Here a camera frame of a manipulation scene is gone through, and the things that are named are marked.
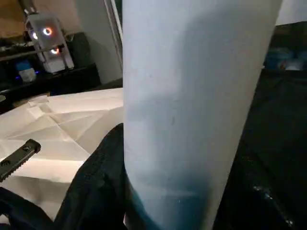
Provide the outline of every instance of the wall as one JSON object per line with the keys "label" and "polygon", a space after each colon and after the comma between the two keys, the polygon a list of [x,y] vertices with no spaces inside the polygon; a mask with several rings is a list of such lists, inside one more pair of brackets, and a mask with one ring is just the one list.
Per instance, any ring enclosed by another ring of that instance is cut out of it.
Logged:
{"label": "wall", "polygon": [[103,0],[75,0],[75,3],[100,81],[107,83],[122,78],[121,59],[112,35],[105,2]]}
{"label": "wall", "polygon": [[22,35],[24,15],[17,0],[0,0],[0,37]]}
{"label": "wall", "polygon": [[80,32],[80,20],[74,0],[33,0],[39,12],[51,12],[67,33]]}

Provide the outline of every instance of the desk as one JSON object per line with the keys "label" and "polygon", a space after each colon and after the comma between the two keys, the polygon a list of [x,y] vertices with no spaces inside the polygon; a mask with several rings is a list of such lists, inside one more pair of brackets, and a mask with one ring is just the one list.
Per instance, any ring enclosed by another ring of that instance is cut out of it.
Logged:
{"label": "desk", "polygon": [[45,92],[50,92],[51,95],[84,92],[100,84],[95,64],[64,70],[56,74],[38,74],[33,82],[12,84],[10,88],[0,91],[0,94],[6,97],[6,100],[0,103],[0,113],[13,109],[13,102]]}

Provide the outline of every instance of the blue object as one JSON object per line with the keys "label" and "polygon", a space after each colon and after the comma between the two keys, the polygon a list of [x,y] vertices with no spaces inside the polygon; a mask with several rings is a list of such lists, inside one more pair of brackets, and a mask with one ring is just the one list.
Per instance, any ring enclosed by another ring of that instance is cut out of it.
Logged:
{"label": "blue object", "polygon": [[15,64],[15,66],[16,66],[16,69],[18,71],[23,71],[23,70],[32,68],[32,66],[31,66],[31,64],[28,60],[18,62],[18,63]]}
{"label": "blue object", "polygon": [[287,48],[269,49],[264,66],[266,69],[285,69],[287,61],[293,57],[294,52]]}

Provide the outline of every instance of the white wall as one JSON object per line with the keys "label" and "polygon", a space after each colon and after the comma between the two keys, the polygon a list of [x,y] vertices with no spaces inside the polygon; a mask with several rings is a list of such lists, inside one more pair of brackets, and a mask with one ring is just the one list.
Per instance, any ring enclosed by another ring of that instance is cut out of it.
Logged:
{"label": "white wall", "polygon": [[100,81],[107,83],[122,78],[121,59],[103,0],[75,0],[79,20],[91,48]]}
{"label": "white wall", "polygon": [[276,25],[307,21],[306,0],[283,0]]}

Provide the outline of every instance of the white cylinder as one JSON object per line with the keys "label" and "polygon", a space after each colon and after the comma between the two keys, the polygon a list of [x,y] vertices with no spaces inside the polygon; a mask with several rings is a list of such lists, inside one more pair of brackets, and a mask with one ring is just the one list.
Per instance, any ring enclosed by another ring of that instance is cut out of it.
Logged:
{"label": "white cylinder", "polygon": [[125,165],[146,229],[212,228],[280,4],[123,1]]}

